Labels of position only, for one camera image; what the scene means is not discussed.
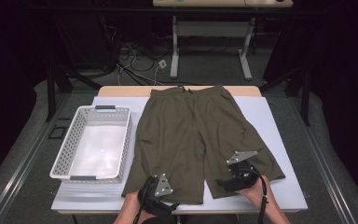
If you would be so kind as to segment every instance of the olive green shorts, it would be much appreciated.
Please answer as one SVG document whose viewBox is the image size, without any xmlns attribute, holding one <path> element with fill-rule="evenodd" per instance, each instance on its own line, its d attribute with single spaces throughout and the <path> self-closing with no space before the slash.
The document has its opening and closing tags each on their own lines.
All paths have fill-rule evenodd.
<svg viewBox="0 0 358 224">
<path fill-rule="evenodd" d="M 151 175 L 165 174 L 173 203 L 203 203 L 204 180 L 214 198 L 231 196 L 216 183 L 232 173 L 235 151 L 257 151 L 250 163 L 268 179 L 284 178 L 260 135 L 222 86 L 200 91 L 182 87 L 151 91 L 140 118 L 134 158 L 122 196 L 139 190 Z"/>
</svg>

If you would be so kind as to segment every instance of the desk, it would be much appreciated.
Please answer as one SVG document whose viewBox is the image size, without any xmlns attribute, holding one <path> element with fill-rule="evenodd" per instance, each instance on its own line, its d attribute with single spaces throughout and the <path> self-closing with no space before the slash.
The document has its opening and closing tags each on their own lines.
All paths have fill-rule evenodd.
<svg viewBox="0 0 358 224">
<path fill-rule="evenodd" d="M 117 214 L 124 199 L 120 196 L 128 177 L 133 157 L 134 136 L 139 118 L 142 115 L 148 95 L 152 89 L 169 87 L 102 87 L 94 98 L 94 105 L 128 105 L 131 107 L 131 140 L 126 158 L 123 181 L 120 184 L 70 184 L 61 183 L 54 199 L 52 210 L 62 214 Z M 191 90 L 206 87 L 191 86 Z M 295 212 L 307 209 L 303 193 L 296 179 L 292 164 L 283 146 L 268 103 L 261 97 L 257 87 L 226 87 L 239 104 L 245 117 L 256 127 L 261 137 L 274 154 L 275 159 L 286 174 L 285 179 L 271 181 L 272 190 L 281 209 Z M 237 195 L 213 199 L 205 184 L 204 204 L 181 204 L 173 213 L 182 214 L 241 214 L 257 213 L 256 209 L 243 196 Z"/>
<path fill-rule="evenodd" d="M 202 0 L 154 0 L 155 7 L 291 7 L 292 0 L 230 0 L 230 1 L 202 1 Z M 251 41 L 252 32 L 255 19 L 252 18 L 250 22 L 244 21 L 178 21 L 176 16 L 172 19 L 172 64 L 171 64 L 171 78 L 178 76 L 179 64 L 179 48 L 178 36 L 193 35 L 193 36 L 232 36 L 245 37 L 242 49 L 238 50 L 240 56 L 240 63 L 242 72 L 246 80 L 252 80 L 251 70 L 246 58 Z"/>
</svg>

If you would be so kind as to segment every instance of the gray floor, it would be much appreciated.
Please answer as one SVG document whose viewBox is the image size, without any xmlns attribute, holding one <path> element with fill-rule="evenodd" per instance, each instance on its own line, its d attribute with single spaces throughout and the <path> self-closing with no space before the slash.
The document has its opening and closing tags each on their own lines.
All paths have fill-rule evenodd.
<svg viewBox="0 0 358 224">
<path fill-rule="evenodd" d="M 249 54 L 253 80 L 244 79 L 237 55 L 240 39 L 185 38 L 180 40 L 179 77 L 169 78 L 170 67 L 137 73 L 165 85 L 190 82 L 201 85 L 263 85 L 262 75 L 276 40 L 275 35 L 262 35 L 257 42 L 256 55 Z M 171 63 L 169 48 L 156 46 L 153 50 L 135 49 L 137 60 L 131 64 L 133 52 L 122 63 L 132 71 L 145 70 L 164 59 Z M 102 85 L 136 85 L 133 80 L 116 69 L 108 76 L 93 79 Z M 59 181 L 49 177 L 62 140 L 57 128 L 67 127 L 80 105 L 90 105 L 97 91 L 84 83 L 72 80 L 71 94 L 57 91 L 58 111 L 50 122 L 45 122 L 48 112 L 47 84 L 35 87 L 38 93 L 33 115 L 21 132 L 0 168 L 0 223 L 71 223 L 70 216 L 50 210 L 54 190 Z M 309 197 L 309 209 L 288 214 L 293 223 L 358 223 L 358 188 L 352 182 L 345 166 L 329 142 L 322 102 L 315 95 L 310 97 L 310 127 L 299 117 L 297 98 L 286 98 L 282 83 L 264 93 L 275 118 L 283 143 L 294 166 L 301 188 Z M 76 216 L 79 223 L 112 223 L 114 216 Z M 256 223 L 256 215 L 241 215 L 241 223 Z"/>
</svg>

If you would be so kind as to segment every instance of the laundry basket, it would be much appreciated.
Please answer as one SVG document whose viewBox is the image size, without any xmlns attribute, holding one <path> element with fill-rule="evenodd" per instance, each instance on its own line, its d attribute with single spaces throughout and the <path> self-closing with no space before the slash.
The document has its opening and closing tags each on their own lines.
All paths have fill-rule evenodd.
<svg viewBox="0 0 358 224">
<path fill-rule="evenodd" d="M 79 107 L 50 177 L 70 183 L 120 183 L 130 134 L 129 107 Z"/>
</svg>

